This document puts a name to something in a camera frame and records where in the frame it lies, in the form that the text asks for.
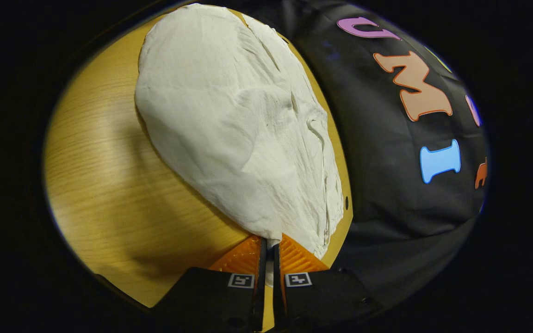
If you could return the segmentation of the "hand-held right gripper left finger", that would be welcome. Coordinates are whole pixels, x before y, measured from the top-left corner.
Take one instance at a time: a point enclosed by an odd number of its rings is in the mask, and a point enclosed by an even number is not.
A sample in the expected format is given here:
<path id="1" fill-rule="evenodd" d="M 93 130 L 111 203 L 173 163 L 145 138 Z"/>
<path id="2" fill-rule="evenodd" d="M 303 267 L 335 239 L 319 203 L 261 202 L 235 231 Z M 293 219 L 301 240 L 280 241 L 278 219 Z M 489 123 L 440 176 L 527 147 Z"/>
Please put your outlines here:
<path id="1" fill-rule="evenodd" d="M 210 268 L 190 267 L 154 306 L 170 333 L 263 329 L 267 244 L 250 236 Z"/>

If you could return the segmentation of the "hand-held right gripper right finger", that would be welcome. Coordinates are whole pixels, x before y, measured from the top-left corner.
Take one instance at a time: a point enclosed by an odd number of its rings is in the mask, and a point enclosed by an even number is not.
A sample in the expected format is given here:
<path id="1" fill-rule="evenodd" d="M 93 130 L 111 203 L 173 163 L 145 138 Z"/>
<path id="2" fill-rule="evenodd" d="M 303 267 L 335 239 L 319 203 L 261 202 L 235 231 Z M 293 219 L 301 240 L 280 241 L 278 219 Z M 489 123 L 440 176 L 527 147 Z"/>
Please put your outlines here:
<path id="1" fill-rule="evenodd" d="M 278 333 L 364 333 L 381 312 L 363 282 L 330 269 L 284 234 L 273 247 L 273 317 Z"/>

